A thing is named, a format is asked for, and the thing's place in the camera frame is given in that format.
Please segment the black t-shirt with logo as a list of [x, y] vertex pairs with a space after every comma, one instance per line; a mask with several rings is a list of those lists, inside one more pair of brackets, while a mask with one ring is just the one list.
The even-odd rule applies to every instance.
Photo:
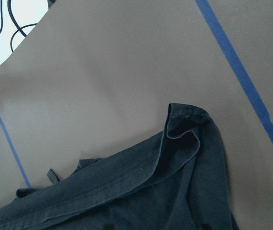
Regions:
[[171, 103], [164, 130], [107, 158], [80, 160], [0, 208], [0, 230], [236, 230], [224, 149], [202, 108]]

